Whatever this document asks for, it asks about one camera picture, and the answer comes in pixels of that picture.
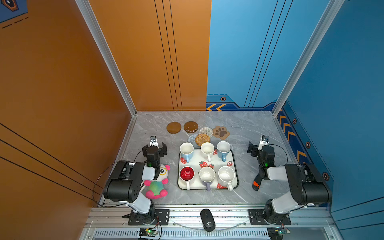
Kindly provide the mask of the light blue mug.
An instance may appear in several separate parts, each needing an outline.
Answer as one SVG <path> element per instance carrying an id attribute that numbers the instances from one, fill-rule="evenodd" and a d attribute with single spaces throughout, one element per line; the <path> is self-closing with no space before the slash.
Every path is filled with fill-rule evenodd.
<path id="1" fill-rule="evenodd" d="M 191 143 L 183 143 L 180 146 L 181 159 L 189 163 L 194 154 L 194 146 Z"/>

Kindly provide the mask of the matte brown round coaster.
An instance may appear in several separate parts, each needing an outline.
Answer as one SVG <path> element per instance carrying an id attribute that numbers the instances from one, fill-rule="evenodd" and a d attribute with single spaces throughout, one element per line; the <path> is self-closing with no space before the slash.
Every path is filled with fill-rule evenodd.
<path id="1" fill-rule="evenodd" d="M 181 131 L 181 129 L 182 129 L 182 126 L 178 122 L 171 122 L 167 125 L 167 131 L 170 134 L 177 134 Z"/>

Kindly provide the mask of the grey woven round coaster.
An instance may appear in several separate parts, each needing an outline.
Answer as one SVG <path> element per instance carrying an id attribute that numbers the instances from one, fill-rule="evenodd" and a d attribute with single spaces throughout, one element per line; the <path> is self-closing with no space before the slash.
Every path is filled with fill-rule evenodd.
<path id="1" fill-rule="evenodd" d="M 198 148 L 199 145 L 196 143 L 196 137 L 198 136 L 198 134 L 193 134 L 193 135 L 190 135 L 189 138 L 188 138 L 188 142 L 191 143 L 194 148 Z"/>

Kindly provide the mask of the brown paw print coaster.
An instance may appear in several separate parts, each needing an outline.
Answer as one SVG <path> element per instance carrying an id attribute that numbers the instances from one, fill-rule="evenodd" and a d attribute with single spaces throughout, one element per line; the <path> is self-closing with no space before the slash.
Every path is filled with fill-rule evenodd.
<path id="1" fill-rule="evenodd" d="M 213 136 L 221 140 L 225 140 L 230 135 L 226 127 L 216 126 L 213 129 Z"/>

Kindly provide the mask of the glossy brown round coaster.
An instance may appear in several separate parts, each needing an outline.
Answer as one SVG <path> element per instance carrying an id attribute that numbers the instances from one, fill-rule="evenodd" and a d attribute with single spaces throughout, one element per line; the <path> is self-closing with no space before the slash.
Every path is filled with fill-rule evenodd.
<path id="1" fill-rule="evenodd" d="M 184 130 L 189 134 L 195 133 L 198 129 L 199 125 L 194 121 L 189 121 L 184 124 Z"/>

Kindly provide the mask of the tan rattan round coaster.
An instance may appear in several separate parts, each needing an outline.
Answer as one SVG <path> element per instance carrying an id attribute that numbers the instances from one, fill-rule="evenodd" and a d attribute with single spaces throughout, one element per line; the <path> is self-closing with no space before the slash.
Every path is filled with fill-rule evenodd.
<path id="1" fill-rule="evenodd" d="M 210 143 L 211 142 L 211 138 L 209 135 L 206 135 L 206 134 L 198 134 L 196 137 L 195 137 L 195 142 L 198 146 L 202 146 L 204 143 Z"/>

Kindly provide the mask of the white woven round coaster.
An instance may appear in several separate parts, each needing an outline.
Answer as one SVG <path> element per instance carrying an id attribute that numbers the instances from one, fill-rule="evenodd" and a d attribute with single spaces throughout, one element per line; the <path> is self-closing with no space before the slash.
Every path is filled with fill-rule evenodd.
<path id="1" fill-rule="evenodd" d="M 209 127 L 203 127 L 200 129 L 199 134 L 205 134 L 211 138 L 213 136 L 213 129 Z"/>

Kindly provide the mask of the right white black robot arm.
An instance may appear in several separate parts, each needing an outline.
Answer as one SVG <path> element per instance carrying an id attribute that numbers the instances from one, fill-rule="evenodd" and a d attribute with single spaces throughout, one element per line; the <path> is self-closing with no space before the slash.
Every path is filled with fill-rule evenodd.
<path id="1" fill-rule="evenodd" d="M 261 224 L 282 224 L 289 214 L 308 205 L 322 205 L 332 201 L 332 192 L 319 171 L 312 164 L 285 164 L 275 166 L 275 149 L 267 142 L 259 145 L 249 142 L 247 152 L 257 158 L 259 173 L 252 188 L 258 191 L 262 181 L 288 182 L 289 191 L 270 199 L 263 210 L 251 210 L 251 220 Z"/>

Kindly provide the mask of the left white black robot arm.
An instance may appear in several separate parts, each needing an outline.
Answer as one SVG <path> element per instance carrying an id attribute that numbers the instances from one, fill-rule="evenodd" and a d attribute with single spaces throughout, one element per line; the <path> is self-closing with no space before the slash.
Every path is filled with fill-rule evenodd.
<path id="1" fill-rule="evenodd" d="M 104 198 L 125 204 L 133 211 L 125 217 L 136 217 L 145 225 L 156 219 L 153 200 L 168 195 L 164 185 L 169 182 L 170 166 L 161 164 L 161 158 L 167 155 L 167 146 L 159 148 L 154 143 L 142 149 L 144 163 L 118 162 L 104 188 Z"/>

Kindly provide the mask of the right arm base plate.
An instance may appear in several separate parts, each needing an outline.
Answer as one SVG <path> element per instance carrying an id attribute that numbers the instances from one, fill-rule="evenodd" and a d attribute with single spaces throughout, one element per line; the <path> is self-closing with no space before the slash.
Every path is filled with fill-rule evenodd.
<path id="1" fill-rule="evenodd" d="M 249 209 L 249 220 L 251 225 L 285 225 L 292 224 L 288 214 L 276 214 L 262 209 Z"/>

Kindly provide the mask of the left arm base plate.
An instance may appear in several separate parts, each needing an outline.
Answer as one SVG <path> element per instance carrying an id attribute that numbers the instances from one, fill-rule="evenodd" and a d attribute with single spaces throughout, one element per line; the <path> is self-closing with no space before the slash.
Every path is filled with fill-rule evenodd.
<path id="1" fill-rule="evenodd" d="M 131 211 L 129 214 L 128 225 L 129 226 L 151 226 L 160 224 L 167 226 L 170 219 L 169 209 L 155 209 L 147 214 L 139 214 Z"/>

